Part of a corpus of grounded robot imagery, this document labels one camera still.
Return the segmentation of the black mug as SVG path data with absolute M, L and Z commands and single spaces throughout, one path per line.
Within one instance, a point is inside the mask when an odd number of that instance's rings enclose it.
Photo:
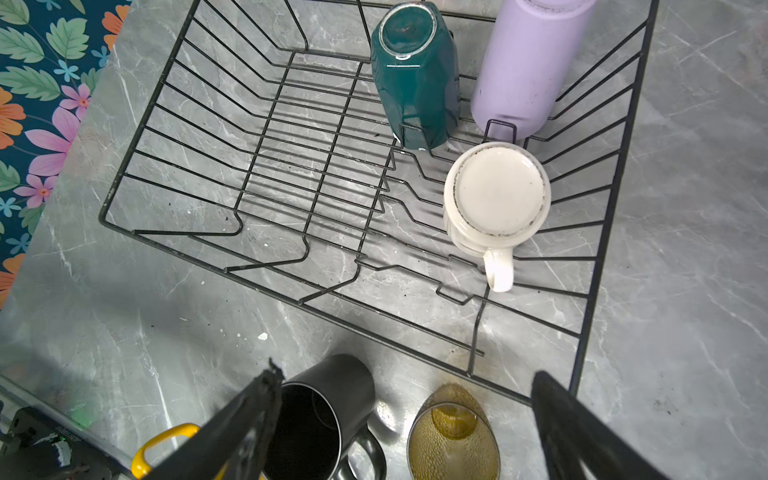
M 281 388 L 281 408 L 263 475 L 267 479 L 354 479 L 348 451 L 358 444 L 376 479 L 387 477 L 381 444 L 368 427 L 376 403 L 367 366 L 332 355 Z

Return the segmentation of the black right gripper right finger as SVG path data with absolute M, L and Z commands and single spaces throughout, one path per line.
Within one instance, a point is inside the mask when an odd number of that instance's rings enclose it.
M 549 373 L 538 371 L 531 402 L 551 479 L 664 479 Z

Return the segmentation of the lilac cup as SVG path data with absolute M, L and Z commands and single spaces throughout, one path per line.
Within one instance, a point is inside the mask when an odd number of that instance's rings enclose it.
M 504 1 L 470 110 L 494 140 L 514 142 L 547 122 L 578 53 L 595 1 Z

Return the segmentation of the green mug cream inside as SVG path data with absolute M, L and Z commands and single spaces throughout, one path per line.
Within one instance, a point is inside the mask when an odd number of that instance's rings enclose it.
M 394 137 L 409 150 L 433 150 L 458 127 L 457 48 L 437 6 L 393 6 L 372 35 L 373 79 Z

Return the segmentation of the white mug red inside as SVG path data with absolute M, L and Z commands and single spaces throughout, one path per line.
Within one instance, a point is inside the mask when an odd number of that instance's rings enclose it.
M 452 165 L 443 188 L 444 225 L 457 248 L 483 260 L 492 291 L 513 288 L 513 250 L 540 230 L 551 197 L 541 162 L 513 143 L 477 145 Z

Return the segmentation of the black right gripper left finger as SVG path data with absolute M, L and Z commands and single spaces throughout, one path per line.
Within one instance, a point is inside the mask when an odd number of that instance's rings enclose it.
M 272 361 L 205 425 L 183 423 L 143 445 L 148 451 L 181 437 L 158 465 L 143 462 L 145 479 L 261 479 L 281 408 L 282 370 Z

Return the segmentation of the yellow mug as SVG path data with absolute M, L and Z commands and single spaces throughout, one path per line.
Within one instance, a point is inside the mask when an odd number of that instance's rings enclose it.
M 215 458 L 215 452 L 203 452 L 202 439 L 195 439 L 200 431 L 197 424 L 182 423 L 155 435 L 133 456 L 130 473 L 136 479 L 224 479 L 229 461 Z M 179 450 L 167 448 L 167 456 L 160 462 L 154 451 L 174 443 Z

